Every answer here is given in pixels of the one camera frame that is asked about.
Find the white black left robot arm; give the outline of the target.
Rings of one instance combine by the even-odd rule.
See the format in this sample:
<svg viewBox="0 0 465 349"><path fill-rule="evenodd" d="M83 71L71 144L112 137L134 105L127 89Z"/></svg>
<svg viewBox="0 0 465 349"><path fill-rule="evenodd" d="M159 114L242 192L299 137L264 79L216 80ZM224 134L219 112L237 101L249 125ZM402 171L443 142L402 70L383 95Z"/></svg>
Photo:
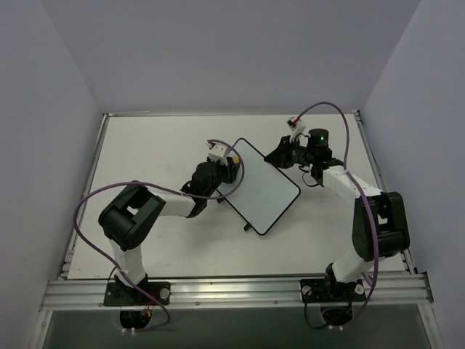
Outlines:
<svg viewBox="0 0 465 349"><path fill-rule="evenodd" d="M242 161L228 156L226 162L207 159L200 163L181 194L155 194L144 185L126 186L102 211L98 223L109 239L118 263L116 280L121 297L138 305L147 294L147 273L142 263L142 242L159 217L198 216L222 184L233 184Z"/></svg>

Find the small black-framed whiteboard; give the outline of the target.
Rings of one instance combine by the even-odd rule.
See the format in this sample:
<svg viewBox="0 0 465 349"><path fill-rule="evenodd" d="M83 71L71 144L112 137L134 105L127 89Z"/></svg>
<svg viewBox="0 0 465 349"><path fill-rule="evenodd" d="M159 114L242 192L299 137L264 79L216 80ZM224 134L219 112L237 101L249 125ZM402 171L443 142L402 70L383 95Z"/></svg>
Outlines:
<svg viewBox="0 0 465 349"><path fill-rule="evenodd" d="M300 187L279 169L264 161L264 156L248 140L236 140L245 173L238 173L233 184L221 184L217 192L246 221L250 228L266 235L297 200Z"/></svg>

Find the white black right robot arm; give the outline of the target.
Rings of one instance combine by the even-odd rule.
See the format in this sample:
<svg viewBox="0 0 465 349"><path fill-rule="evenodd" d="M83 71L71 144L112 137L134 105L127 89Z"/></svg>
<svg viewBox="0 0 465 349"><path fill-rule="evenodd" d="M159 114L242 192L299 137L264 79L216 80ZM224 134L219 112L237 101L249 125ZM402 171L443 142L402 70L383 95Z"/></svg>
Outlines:
<svg viewBox="0 0 465 349"><path fill-rule="evenodd" d="M305 146L299 137L281 137L264 161L280 169L308 167L317 185L353 205L352 244L343 257L326 268L322 283L325 296L339 300L349 291L350 283L370 269L378 270L381 260L410 247L405 206L398 192L382 191L351 174L347 165L333 156L328 130L310 130Z"/></svg>

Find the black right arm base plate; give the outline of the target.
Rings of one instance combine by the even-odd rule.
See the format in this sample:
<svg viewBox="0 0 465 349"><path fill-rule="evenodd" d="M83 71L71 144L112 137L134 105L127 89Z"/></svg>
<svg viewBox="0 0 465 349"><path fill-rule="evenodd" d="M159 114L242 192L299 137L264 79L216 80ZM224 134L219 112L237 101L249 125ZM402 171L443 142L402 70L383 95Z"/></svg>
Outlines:
<svg viewBox="0 0 465 349"><path fill-rule="evenodd" d="M366 300L362 281L331 283L323 278L307 278L299 281L302 301L308 303L363 302Z"/></svg>

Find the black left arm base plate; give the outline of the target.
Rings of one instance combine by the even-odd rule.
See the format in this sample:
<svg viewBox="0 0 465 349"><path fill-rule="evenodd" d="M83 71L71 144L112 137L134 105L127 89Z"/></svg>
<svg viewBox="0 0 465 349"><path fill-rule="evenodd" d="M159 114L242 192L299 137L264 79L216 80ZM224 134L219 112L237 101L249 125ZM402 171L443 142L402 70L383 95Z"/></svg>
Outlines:
<svg viewBox="0 0 465 349"><path fill-rule="evenodd" d="M145 280L141 282L139 287L156 298L160 304L169 304L171 295L171 284L169 282ZM104 306L129 307L154 304L149 297L120 281L111 281L106 285L103 300Z"/></svg>

